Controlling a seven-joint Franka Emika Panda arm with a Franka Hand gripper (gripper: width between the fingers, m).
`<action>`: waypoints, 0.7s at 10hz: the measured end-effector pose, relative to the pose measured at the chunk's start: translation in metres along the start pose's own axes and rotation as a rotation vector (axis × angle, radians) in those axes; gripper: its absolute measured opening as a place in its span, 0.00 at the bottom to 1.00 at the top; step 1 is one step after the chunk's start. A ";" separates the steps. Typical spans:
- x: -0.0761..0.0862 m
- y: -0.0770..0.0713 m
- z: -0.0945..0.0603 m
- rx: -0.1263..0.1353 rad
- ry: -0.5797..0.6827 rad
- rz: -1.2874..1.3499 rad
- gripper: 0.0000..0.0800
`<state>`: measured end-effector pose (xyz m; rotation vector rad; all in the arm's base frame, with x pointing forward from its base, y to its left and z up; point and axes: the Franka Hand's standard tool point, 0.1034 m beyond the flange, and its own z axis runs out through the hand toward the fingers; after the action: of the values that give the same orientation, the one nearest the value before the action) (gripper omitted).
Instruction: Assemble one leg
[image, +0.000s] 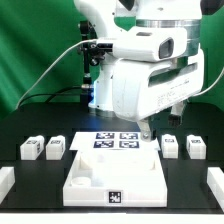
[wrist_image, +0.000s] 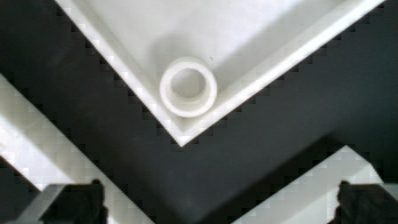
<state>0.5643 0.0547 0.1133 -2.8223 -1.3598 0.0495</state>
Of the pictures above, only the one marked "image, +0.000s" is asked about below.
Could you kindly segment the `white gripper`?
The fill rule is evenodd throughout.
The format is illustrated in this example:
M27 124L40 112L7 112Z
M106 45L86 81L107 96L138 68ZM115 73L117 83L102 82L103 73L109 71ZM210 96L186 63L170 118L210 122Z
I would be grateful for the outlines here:
M204 54L188 58L187 66L173 69L172 60L148 63L118 60L112 81L112 105L115 114L138 122L141 138L153 140L148 120L142 120L171 107L168 122L180 126L187 98L198 93L204 81Z

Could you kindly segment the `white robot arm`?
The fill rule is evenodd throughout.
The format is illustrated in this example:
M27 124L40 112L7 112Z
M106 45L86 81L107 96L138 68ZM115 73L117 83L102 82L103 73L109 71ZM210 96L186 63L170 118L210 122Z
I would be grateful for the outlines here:
M89 107L138 124L152 139L149 118L167 108L181 122L185 101L201 93L201 19L224 0L74 0L96 32L91 61L100 66Z

